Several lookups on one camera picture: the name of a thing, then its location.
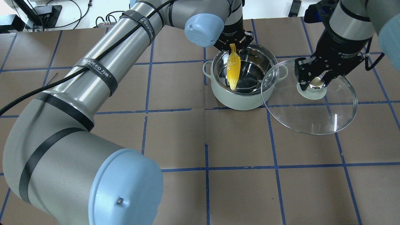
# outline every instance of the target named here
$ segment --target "glass lid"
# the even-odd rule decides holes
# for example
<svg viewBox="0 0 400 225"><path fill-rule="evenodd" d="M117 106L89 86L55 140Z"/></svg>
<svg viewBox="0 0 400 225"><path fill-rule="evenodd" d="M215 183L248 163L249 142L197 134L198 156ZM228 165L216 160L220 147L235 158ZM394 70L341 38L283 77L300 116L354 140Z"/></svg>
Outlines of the glass lid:
<svg viewBox="0 0 400 225"><path fill-rule="evenodd" d="M302 91L294 73L294 61L273 66L262 81L261 91L270 88L267 78L271 74L288 70L288 76L275 84L269 98L262 95L271 115L284 126L311 135L328 135L348 126L357 111L357 97L347 78L339 76L319 89L320 78L316 78Z"/></svg>

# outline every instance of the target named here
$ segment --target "pot handle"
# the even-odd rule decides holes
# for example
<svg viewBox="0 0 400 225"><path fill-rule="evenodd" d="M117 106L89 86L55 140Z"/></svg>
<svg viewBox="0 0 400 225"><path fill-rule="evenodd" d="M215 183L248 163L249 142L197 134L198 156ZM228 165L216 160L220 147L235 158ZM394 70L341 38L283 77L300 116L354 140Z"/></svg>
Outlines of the pot handle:
<svg viewBox="0 0 400 225"><path fill-rule="evenodd" d="M289 70L288 70L288 68L287 68L285 65L281 65L279 68L283 68L283 70L285 70L285 76L284 76L284 77L278 78L278 80L277 80L276 83L279 83L279 82L281 82L282 80L286 79L286 77L288 77L288 74L289 74Z"/></svg>
<svg viewBox="0 0 400 225"><path fill-rule="evenodd" d="M211 64L212 63L212 60L210 60L210 61L207 61L207 62L205 62L204 64L203 64L203 73L204 73L204 75L206 76L206 77L208 77L208 78L212 78L212 76L211 75L209 75L208 73L207 73L207 70L206 70L206 66L208 65L208 64Z"/></svg>

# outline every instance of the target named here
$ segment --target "velcro strap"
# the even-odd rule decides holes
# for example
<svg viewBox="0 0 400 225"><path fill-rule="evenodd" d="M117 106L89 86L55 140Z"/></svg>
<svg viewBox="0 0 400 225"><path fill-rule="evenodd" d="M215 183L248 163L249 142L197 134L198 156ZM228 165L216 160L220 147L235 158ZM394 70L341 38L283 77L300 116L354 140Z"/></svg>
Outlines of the velcro strap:
<svg viewBox="0 0 400 225"><path fill-rule="evenodd" d="M147 17L140 14L139 12L137 12L135 10L127 10L122 13L121 18L129 18L133 21L138 22L140 25L142 25L144 30L147 32L147 35L149 36L150 44L156 38L156 32L154 31L154 28L151 25L150 20Z"/></svg>
<svg viewBox="0 0 400 225"><path fill-rule="evenodd" d="M118 88L118 82L115 77L111 74L108 69L103 66L99 61L92 58L82 58L75 65L76 66L84 66L90 69L94 74L100 77L101 80L108 86L110 89L110 97L114 94L115 90Z"/></svg>

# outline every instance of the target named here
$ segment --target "corn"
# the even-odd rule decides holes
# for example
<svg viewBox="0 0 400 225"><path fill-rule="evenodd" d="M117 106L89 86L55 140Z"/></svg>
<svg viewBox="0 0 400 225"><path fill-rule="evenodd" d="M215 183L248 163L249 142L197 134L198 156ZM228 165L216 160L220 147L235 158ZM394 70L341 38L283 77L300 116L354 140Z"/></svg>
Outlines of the corn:
<svg viewBox="0 0 400 225"><path fill-rule="evenodd" d="M236 53L236 45L230 44L231 53L227 62L227 77L231 90L236 89L240 75L240 57Z"/></svg>

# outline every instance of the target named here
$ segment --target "white floor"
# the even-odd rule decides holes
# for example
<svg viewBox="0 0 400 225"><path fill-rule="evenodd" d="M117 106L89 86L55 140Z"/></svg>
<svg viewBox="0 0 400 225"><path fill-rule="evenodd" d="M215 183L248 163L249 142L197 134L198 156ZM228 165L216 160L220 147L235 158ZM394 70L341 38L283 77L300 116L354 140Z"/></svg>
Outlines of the white floor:
<svg viewBox="0 0 400 225"><path fill-rule="evenodd" d="M43 6L49 0L32 2L33 6ZM86 12L88 0L75 0L81 7L82 14ZM303 16L304 12L310 4L315 4L319 0L303 0L299 16ZM90 8L88 15L82 19L77 28L90 28L96 25L95 21L98 16L103 18L112 11L127 10L130 0L93 0L93 6ZM57 26L68 24L80 17L79 10L76 5L69 0L54 0L53 5L62 5L60 18ZM289 14L292 0L246 0L243 8L244 19L259 19L259 18L280 18L287 17ZM20 8L17 8L23 21L27 21L26 15ZM0 15L16 14L16 12L6 4L5 0L0 0ZM63 29L72 29L74 25L70 25Z"/></svg>

